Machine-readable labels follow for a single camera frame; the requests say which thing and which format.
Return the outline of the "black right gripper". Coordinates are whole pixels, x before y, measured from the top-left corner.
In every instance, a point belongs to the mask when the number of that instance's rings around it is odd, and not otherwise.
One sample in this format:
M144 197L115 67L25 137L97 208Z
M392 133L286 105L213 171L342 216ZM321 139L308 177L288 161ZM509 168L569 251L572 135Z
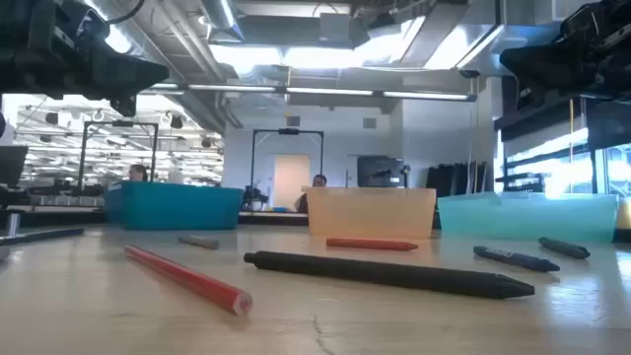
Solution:
M562 22L561 34L564 40L505 49L500 62L530 89L567 89L573 72L586 96L630 95L630 0L585 4Z

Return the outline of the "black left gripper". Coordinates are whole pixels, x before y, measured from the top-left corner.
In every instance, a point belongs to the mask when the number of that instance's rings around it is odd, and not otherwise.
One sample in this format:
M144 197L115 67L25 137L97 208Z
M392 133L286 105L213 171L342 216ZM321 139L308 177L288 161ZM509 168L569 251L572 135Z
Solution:
M158 63L125 54L98 56L105 20L79 1L1 0L1 92L46 94L55 99L122 97L170 78Z

